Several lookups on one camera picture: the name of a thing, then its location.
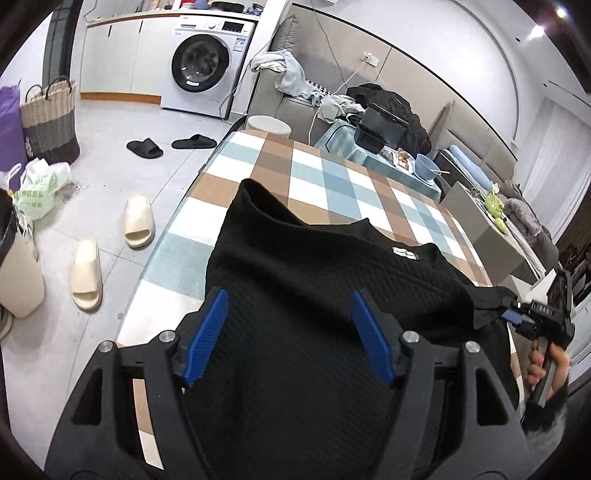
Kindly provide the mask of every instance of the black sweater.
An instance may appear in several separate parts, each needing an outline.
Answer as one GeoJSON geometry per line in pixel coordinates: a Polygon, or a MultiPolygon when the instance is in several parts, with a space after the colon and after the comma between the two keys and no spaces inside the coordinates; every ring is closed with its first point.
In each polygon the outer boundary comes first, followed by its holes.
{"type": "Polygon", "coordinates": [[[475,287],[433,244],[394,242],[368,220],[306,225],[244,180],[207,266],[206,292],[214,286],[229,293],[229,315],[185,399],[220,479],[360,477],[393,395],[350,321],[350,295],[364,287],[431,343],[479,342],[517,406],[500,318],[514,295],[475,287]]]}

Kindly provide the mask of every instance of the checkered tablecloth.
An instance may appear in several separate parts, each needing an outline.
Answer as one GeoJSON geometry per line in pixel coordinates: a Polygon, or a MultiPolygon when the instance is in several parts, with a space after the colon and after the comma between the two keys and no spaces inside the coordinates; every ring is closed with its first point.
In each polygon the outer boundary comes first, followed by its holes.
{"type": "MultiPolygon", "coordinates": [[[[462,227],[431,199],[316,148],[266,132],[236,132],[197,176],[159,240],[119,331],[120,345],[148,342],[199,309],[207,261],[238,185],[248,177],[307,223],[368,218],[393,240],[435,243],[475,284],[490,285],[462,227]]],[[[150,463],[160,465],[143,381],[134,381],[134,394],[144,453],[150,463]]]]}
{"type": "Polygon", "coordinates": [[[376,155],[370,151],[361,148],[355,143],[355,127],[338,119],[316,142],[316,148],[330,152],[343,157],[345,160],[352,161],[357,165],[381,173],[385,177],[391,178],[408,188],[422,193],[423,195],[439,201],[441,190],[435,183],[429,184],[410,174],[406,170],[395,167],[381,155],[376,155]]]}

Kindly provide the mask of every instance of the black jacket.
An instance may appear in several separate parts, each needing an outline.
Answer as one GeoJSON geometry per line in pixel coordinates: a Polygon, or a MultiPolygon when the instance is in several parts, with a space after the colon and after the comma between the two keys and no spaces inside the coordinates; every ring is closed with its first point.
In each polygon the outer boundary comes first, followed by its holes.
{"type": "Polygon", "coordinates": [[[431,151],[431,141],[427,131],[421,125],[421,119],[416,113],[413,113],[410,103],[399,94],[387,92],[380,85],[374,83],[365,83],[347,89],[347,95],[363,108],[375,103],[388,112],[406,120],[410,124],[410,128],[400,147],[413,157],[416,157],[417,153],[427,155],[431,151]]]}

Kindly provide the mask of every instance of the blanket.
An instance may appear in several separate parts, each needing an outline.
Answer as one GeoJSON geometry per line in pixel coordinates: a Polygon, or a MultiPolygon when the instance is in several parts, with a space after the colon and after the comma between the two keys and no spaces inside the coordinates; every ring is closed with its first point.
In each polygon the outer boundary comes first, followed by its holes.
{"type": "Polygon", "coordinates": [[[260,72],[271,69],[279,73],[275,88],[282,93],[306,100],[318,108],[318,118],[332,124],[348,113],[363,113],[365,109],[346,95],[327,95],[326,91],[308,82],[299,62],[287,50],[256,55],[251,60],[251,70],[260,72]]]}

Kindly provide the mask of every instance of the wicker basket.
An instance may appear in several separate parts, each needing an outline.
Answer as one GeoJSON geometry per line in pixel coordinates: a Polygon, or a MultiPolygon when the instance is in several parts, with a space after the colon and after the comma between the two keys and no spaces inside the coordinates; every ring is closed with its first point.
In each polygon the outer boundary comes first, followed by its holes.
{"type": "Polygon", "coordinates": [[[60,76],[45,90],[33,85],[21,105],[22,128],[29,158],[45,158],[47,163],[73,163],[80,155],[74,124],[76,82],[60,76]],[[41,91],[30,100],[35,87],[41,91]]]}

